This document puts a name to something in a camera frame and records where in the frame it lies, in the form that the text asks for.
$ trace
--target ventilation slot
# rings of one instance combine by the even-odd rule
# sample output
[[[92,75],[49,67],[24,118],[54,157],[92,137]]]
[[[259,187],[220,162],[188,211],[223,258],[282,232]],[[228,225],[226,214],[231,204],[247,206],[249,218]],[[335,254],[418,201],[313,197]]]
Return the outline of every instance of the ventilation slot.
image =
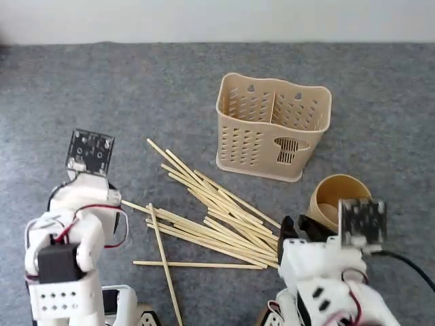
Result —
[[[318,298],[323,291],[324,291],[324,289],[322,287],[316,288],[316,290],[313,293],[313,297],[314,298]]]
[[[331,304],[331,301],[329,301],[329,300],[324,300],[324,301],[321,303],[321,305],[320,305],[320,307],[319,307],[319,310],[320,310],[321,312],[325,311],[326,309],[328,309],[328,307],[329,307],[330,304]]]
[[[276,138],[275,144],[281,146],[277,161],[280,163],[291,164],[298,149],[306,148],[307,145],[301,144],[293,138]]]

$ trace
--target beige cup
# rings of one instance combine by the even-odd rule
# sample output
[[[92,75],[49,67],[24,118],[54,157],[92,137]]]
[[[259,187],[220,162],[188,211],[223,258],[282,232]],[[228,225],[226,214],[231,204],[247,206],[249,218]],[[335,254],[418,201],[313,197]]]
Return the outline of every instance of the beige cup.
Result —
[[[306,215],[337,232],[338,200],[371,196],[360,180],[350,175],[330,175],[315,188]]]

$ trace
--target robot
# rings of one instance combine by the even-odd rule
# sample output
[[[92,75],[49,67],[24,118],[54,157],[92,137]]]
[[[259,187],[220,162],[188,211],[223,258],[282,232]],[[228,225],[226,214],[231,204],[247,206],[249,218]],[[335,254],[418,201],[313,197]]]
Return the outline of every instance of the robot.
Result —
[[[303,223],[307,217],[302,216]],[[399,326],[382,297],[368,286],[363,254],[380,253],[386,239],[386,205],[341,200],[338,235],[307,242],[286,217],[279,238],[278,273],[286,289],[268,303],[264,326]],[[316,238],[325,230],[311,232]]]
[[[37,326],[158,326],[128,285],[102,287],[96,262],[128,234],[120,192],[107,180],[114,138],[75,130],[67,157],[70,181],[58,186],[47,211],[25,230],[25,270]],[[110,244],[125,218],[124,240]]]
[[[104,248],[128,235],[120,192],[107,180],[114,138],[75,130],[66,166],[70,181],[53,190],[47,211],[25,230],[25,270],[37,326],[159,326],[128,285],[102,287],[96,269]],[[268,303],[260,325],[397,326],[382,297],[368,286],[362,253],[386,238],[383,202],[339,204],[338,236],[301,239],[286,217],[279,239],[279,275],[286,288]],[[124,238],[110,244],[123,216]]]

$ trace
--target gray felt surface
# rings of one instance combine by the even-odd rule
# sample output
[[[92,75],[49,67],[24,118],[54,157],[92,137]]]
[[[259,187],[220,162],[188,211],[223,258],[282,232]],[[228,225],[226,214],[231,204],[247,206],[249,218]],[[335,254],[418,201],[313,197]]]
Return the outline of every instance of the gray felt surface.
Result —
[[[324,85],[332,123],[295,183],[225,173],[215,166],[222,76],[230,71]],[[30,325],[23,281],[25,223],[41,215],[66,178],[71,131],[116,136],[110,181],[124,198],[201,221],[205,207],[159,168],[150,137],[281,221],[305,211],[315,185],[349,173],[389,203],[390,249],[435,275],[435,45],[154,44],[31,46],[0,54],[0,325]],[[102,254],[104,285],[129,284],[164,325],[175,325],[154,231],[127,209],[126,244]],[[164,236],[172,261],[237,262]],[[408,267],[369,259],[370,280],[403,325],[433,325],[434,294]],[[277,271],[171,269],[185,325],[252,325],[283,288]]]

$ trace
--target black circuit board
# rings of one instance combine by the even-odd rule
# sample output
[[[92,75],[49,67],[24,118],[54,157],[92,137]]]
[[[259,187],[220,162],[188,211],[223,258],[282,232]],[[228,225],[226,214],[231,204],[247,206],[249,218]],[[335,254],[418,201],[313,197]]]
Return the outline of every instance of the black circuit board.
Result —
[[[67,168],[80,172],[106,175],[115,137],[76,129],[71,136]]]
[[[361,241],[362,247],[380,245],[387,239],[385,202],[371,199],[341,200],[340,211],[343,246],[354,247]]]

